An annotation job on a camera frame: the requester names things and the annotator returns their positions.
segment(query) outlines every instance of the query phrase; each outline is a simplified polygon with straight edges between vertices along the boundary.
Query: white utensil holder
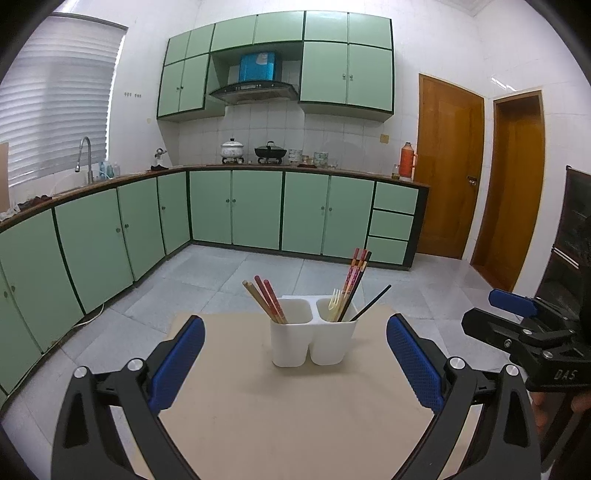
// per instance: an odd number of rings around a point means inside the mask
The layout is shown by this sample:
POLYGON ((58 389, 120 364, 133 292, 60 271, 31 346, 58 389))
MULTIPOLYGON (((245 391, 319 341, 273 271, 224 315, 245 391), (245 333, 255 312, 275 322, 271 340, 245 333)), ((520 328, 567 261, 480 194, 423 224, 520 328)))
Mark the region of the white utensil holder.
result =
POLYGON ((287 324, 270 320, 273 363, 278 367, 299 367, 310 358, 317 365, 338 364, 349 349, 357 320, 353 302, 342 322, 327 322, 330 295, 283 296, 279 303, 287 324))

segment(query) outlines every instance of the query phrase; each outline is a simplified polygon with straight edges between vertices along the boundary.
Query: orange thermos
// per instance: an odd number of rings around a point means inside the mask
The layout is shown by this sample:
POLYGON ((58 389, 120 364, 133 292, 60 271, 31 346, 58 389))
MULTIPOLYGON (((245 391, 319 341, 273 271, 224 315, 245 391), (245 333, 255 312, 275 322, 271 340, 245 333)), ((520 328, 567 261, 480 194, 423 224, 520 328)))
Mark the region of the orange thermos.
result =
POLYGON ((413 146, 410 144, 410 142, 406 142, 400 152, 400 166, 398 167, 398 174, 401 177, 408 179, 413 177, 415 157, 416 155, 414 153, 413 146))

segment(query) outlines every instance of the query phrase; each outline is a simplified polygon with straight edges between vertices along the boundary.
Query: blue gripper pad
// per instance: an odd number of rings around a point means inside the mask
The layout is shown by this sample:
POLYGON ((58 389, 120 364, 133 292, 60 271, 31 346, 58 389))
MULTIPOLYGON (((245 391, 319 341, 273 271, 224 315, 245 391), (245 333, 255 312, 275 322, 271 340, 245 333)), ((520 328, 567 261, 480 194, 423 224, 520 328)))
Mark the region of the blue gripper pad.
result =
POLYGON ((173 404, 204 343, 205 325, 201 318, 194 317, 152 377, 148 402, 152 413, 157 415, 173 404))
POLYGON ((386 338, 420 404, 439 413, 445 403, 441 376, 396 315, 388 321, 386 338))
POLYGON ((538 309, 530 299, 497 288, 488 294, 488 303, 521 317, 533 317, 538 314, 538 309))

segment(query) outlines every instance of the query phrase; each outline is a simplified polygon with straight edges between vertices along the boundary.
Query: human hand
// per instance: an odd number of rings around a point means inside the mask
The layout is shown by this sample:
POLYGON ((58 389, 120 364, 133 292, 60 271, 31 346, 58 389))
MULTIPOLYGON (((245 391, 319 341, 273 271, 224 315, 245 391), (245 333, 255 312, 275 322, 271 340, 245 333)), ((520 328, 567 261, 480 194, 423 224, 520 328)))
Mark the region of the human hand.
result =
MULTIPOLYGON (((548 413, 545 410, 546 394, 541 392, 531 393, 531 408, 534 411, 535 426, 538 429, 538 433, 544 430, 544 427, 548 423, 548 413)), ((581 393, 573 398, 570 404, 575 413, 583 413, 591 408, 591 391, 581 393)))

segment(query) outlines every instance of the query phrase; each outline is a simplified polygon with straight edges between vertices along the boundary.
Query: window blinds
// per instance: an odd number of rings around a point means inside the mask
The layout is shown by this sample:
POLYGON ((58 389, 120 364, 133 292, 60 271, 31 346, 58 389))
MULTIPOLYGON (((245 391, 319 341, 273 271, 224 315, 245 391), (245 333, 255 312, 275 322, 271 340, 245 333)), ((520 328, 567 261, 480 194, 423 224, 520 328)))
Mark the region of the window blinds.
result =
MULTIPOLYGON (((9 142, 8 184, 74 168, 82 137, 106 158, 115 63, 125 30, 48 17, 0 84, 0 143, 9 142)), ((81 166, 86 165, 86 145, 81 166)))

